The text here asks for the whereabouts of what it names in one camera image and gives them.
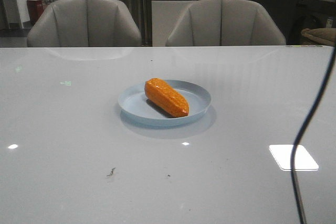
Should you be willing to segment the orange toy corn cob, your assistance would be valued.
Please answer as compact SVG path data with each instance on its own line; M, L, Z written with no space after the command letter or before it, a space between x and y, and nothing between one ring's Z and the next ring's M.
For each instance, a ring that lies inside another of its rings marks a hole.
M187 100L166 81L152 78L145 82L144 92L150 101L172 117L180 118L189 115Z

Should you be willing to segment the light blue round plate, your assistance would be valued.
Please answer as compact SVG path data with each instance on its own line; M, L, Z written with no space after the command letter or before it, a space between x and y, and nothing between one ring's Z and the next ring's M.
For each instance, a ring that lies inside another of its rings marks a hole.
M137 124L174 127L199 120L211 100L210 93L196 84L152 78L124 90L118 104L123 114Z

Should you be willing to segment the beige chair on right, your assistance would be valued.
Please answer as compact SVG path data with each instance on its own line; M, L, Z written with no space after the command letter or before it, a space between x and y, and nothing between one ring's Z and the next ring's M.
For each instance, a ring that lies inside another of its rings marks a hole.
M277 46L286 39L266 9L249 0L199 0L181 12L168 47Z

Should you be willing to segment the beige chair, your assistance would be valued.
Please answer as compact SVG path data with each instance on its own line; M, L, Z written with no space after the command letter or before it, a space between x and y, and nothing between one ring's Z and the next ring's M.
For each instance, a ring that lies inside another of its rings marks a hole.
M139 47L142 37L119 0L59 0L31 28L28 47Z
M277 46L286 39L266 9L249 0L199 0L181 12L168 47Z

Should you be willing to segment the beige chair on left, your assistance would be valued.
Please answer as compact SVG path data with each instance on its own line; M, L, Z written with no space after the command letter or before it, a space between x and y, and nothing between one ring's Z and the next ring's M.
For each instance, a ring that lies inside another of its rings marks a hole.
M139 47L142 37L119 0L59 0L31 28L28 47Z

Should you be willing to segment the red bin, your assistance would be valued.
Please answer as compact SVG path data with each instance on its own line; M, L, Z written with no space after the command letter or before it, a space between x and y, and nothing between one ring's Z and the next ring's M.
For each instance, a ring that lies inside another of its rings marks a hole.
M30 18L30 23L34 25L38 21L39 17L42 15L43 3L42 0L27 0L27 8Z

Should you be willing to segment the tan cushion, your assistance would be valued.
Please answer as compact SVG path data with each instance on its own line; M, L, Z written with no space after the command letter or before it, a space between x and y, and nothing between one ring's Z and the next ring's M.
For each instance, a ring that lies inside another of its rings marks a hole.
M335 45L335 28L305 28L301 31L300 43L302 45Z

